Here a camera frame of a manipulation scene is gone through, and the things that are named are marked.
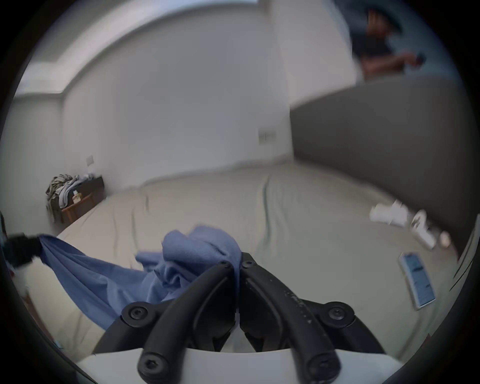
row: black clamp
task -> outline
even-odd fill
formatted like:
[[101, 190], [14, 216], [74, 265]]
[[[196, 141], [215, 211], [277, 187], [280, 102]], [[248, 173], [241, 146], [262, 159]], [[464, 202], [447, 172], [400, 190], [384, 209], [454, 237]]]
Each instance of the black clamp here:
[[[185, 348], [220, 351], [235, 327], [233, 266], [221, 262], [175, 300], [124, 308], [93, 353], [143, 348], [138, 373], [149, 384], [180, 380]], [[335, 349], [384, 353], [369, 329], [341, 302], [299, 299], [242, 254], [240, 328], [257, 352], [290, 348], [301, 383], [331, 383], [340, 373]]]
[[14, 268], [28, 264], [42, 251], [42, 243], [38, 236], [27, 237], [23, 233], [12, 235], [2, 245], [5, 260]]

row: screw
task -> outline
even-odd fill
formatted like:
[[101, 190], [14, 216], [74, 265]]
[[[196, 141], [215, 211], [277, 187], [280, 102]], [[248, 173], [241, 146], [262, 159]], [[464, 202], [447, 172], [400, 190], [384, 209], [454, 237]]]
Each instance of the screw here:
[[134, 307], [129, 312], [130, 317], [134, 320], [143, 320], [147, 314], [148, 311], [144, 307]]
[[334, 320], [342, 320], [345, 318], [345, 311], [340, 307], [333, 307], [328, 311], [328, 316]]
[[150, 377], [168, 373], [167, 361], [154, 353], [147, 353], [142, 356], [138, 366], [143, 374]]
[[310, 383], [326, 383], [338, 375], [340, 367], [325, 355], [317, 355], [307, 364]]
[[244, 261], [242, 264], [243, 268], [250, 268], [250, 267], [253, 267], [255, 265], [255, 263], [253, 261]]

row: white wall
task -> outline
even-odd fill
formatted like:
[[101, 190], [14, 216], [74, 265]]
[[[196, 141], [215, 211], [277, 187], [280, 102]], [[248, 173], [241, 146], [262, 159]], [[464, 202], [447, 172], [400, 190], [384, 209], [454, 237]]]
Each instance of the white wall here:
[[[288, 89], [261, 9], [167, 18], [121, 41], [67, 90], [68, 172], [102, 174], [109, 192], [178, 172], [291, 153]], [[276, 132], [260, 145], [259, 130]]]
[[65, 173], [61, 99], [14, 100], [0, 140], [0, 211], [9, 234], [60, 232], [45, 207], [45, 191], [60, 173]]
[[356, 83], [348, 29], [331, 1], [272, 0], [267, 12], [293, 106]]

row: smartphone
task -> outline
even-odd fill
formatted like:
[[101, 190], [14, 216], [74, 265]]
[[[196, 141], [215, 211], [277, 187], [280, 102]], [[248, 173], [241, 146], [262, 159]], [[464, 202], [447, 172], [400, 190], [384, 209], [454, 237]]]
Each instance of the smartphone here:
[[421, 262], [418, 254], [413, 252], [402, 253], [399, 261], [407, 278], [414, 307], [419, 310], [433, 302], [435, 300], [435, 293], [425, 266]]
[[423, 53], [417, 55], [417, 64], [424, 64], [427, 61], [427, 57]]

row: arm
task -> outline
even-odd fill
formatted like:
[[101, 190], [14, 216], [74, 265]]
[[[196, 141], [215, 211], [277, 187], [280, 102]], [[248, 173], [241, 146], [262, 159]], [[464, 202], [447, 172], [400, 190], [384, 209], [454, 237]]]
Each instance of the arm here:
[[388, 73], [402, 72], [405, 64], [417, 68], [417, 58], [413, 53], [407, 52], [400, 55], [386, 55], [379, 57], [363, 57], [360, 59], [363, 74], [366, 79]]

